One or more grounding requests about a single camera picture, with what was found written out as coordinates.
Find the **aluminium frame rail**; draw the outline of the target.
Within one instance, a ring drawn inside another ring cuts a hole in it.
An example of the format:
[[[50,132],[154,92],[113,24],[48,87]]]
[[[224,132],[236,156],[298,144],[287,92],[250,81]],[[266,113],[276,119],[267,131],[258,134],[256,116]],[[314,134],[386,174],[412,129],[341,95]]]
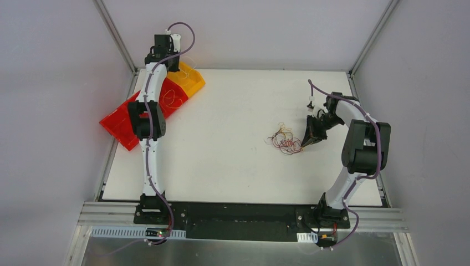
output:
[[[197,221],[215,222],[280,222],[288,226],[302,226],[313,221],[313,205],[306,204],[237,204],[173,202],[172,211],[176,229],[194,226]],[[349,212],[351,225],[359,215],[359,232],[409,232],[401,209],[353,207]],[[85,202],[78,219],[80,226],[148,226],[169,224],[168,213],[137,211],[136,202]]]

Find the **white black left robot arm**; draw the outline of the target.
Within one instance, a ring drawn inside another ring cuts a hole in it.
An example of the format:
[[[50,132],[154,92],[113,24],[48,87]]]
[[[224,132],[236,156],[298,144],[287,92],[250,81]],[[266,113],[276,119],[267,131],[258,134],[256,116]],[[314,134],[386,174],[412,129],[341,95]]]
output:
[[[157,148],[158,139],[166,133],[166,119],[159,105],[163,83],[169,72],[179,71],[179,34],[157,34],[154,46],[145,58],[145,80],[136,100],[128,103],[133,133],[139,141],[144,160],[144,184],[139,207],[148,211],[147,215],[156,224],[168,220],[169,209],[165,206],[162,194],[165,189],[158,178]]]

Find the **yellow plastic bin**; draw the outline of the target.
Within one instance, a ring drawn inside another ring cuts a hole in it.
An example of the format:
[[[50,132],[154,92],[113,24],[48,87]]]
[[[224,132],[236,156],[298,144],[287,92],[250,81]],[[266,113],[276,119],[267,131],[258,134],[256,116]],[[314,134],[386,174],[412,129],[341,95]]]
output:
[[[179,62],[179,68],[180,71],[168,73],[167,77],[181,87],[188,98],[191,98],[206,85],[206,82],[194,67],[184,62]]]

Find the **left controller board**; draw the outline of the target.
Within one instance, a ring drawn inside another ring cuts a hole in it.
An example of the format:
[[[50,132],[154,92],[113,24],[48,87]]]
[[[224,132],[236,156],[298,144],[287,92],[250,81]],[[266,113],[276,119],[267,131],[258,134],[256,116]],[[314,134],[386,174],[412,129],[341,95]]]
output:
[[[169,234],[169,230],[163,228],[146,228],[145,231],[145,236],[148,238],[164,238]]]

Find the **right controller board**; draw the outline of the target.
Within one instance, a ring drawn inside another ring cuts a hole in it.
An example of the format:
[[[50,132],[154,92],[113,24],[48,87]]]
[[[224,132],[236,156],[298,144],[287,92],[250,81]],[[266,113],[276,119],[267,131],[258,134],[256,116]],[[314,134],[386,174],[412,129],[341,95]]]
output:
[[[328,248],[336,245],[337,239],[334,236],[322,235],[317,241],[318,247]]]

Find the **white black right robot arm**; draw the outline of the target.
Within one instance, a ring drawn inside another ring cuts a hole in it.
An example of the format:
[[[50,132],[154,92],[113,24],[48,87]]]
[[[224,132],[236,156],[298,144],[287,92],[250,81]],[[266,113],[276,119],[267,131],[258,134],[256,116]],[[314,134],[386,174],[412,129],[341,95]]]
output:
[[[336,125],[348,127],[341,151],[343,169],[333,186],[322,194],[313,209],[313,218],[322,227],[348,220],[352,195],[365,180],[375,179],[386,166],[391,126],[373,119],[352,96],[333,92],[326,97],[322,115],[311,114],[301,147],[326,140],[327,131]]]

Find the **red plastic bin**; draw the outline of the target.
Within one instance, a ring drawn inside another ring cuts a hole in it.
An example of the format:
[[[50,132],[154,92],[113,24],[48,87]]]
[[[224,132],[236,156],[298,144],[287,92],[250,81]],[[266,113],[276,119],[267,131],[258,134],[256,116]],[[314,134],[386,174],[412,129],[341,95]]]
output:
[[[134,93],[118,108],[99,121],[99,124],[129,151],[139,144],[139,139],[132,130],[127,106],[128,103],[135,101],[138,95],[139,92]],[[181,87],[169,78],[164,80],[159,96],[159,105],[165,118],[173,114],[187,100],[188,96]]]

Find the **controller board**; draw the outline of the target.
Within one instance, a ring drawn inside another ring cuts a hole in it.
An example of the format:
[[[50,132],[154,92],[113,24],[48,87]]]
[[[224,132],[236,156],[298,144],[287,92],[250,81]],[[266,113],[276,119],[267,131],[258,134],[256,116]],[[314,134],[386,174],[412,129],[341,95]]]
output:
[[[145,236],[148,238],[164,238],[169,234],[169,230],[163,228],[146,228],[145,231]]]
[[[336,245],[337,239],[334,236],[322,235],[317,241],[318,247],[328,248]]]

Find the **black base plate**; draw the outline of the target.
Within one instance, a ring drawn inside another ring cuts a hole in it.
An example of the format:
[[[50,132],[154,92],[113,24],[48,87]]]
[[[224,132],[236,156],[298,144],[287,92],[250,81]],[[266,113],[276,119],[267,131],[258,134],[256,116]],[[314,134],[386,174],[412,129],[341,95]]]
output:
[[[307,204],[171,202],[154,208],[139,203],[135,224],[151,227],[151,236],[224,241],[295,242],[299,233],[349,229],[345,209]]]

